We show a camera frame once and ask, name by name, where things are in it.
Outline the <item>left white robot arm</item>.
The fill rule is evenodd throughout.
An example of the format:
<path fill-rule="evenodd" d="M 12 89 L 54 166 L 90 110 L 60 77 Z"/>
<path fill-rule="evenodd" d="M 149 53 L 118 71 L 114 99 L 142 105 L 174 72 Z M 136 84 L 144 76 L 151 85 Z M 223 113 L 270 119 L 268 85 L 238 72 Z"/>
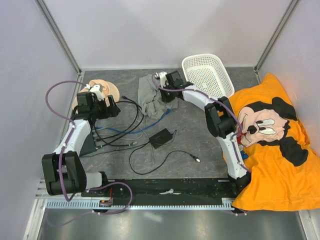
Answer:
<path fill-rule="evenodd" d="M 104 172 L 86 173 L 80 161 L 83 145 L 97 120 L 116 117 L 120 113 L 114 97 L 97 91 L 77 94 L 77 112 L 72 115 L 66 135 L 51 154 L 42 157 L 41 164 L 49 195 L 63 195 L 66 201 L 77 193 L 91 190 L 99 197 L 106 196 L 110 185 Z"/>

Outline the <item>grey cloth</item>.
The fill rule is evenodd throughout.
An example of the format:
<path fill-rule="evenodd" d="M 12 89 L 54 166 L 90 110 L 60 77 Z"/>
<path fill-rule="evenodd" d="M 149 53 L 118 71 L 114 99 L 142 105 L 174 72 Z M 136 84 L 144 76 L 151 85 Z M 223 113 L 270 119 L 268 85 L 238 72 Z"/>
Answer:
<path fill-rule="evenodd" d="M 141 106 L 142 113 L 154 120 L 160 119 L 167 110 L 178 108 L 177 99 L 174 99 L 169 103 L 162 101 L 161 93 L 156 89 L 152 82 L 151 74 L 139 79 L 137 99 L 138 104 Z"/>

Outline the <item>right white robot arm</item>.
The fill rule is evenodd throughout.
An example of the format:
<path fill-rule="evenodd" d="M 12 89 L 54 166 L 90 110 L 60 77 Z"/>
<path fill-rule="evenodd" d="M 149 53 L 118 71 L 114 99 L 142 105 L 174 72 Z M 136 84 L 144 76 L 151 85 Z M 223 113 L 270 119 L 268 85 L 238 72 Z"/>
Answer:
<path fill-rule="evenodd" d="M 197 89 L 193 83 L 183 80 L 178 71 L 170 73 L 162 71 L 151 79 L 160 90 L 163 102 L 168 103 L 180 98 L 204 111 L 207 129 L 218 140 L 227 164 L 227 174 L 231 182 L 229 191 L 235 197 L 242 196 L 251 181 L 251 173 L 245 166 L 237 143 L 237 134 L 242 127 L 229 99 L 225 96 L 213 98 Z"/>

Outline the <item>black network switch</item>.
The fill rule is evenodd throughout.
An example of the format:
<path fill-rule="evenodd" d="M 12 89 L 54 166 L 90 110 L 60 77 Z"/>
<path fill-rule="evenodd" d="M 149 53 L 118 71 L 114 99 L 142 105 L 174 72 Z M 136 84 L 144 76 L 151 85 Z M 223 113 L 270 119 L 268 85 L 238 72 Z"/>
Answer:
<path fill-rule="evenodd" d="M 92 131 L 88 134 L 88 136 L 86 137 L 83 145 L 82 145 L 82 148 L 80 150 L 80 154 L 79 156 L 82 157 L 82 156 L 86 156 L 88 154 L 91 154 L 91 153 L 94 153 L 96 152 L 97 149 L 96 149 L 96 142 L 95 142 L 95 139 L 94 139 L 94 136 L 93 136 L 93 133 Z"/>

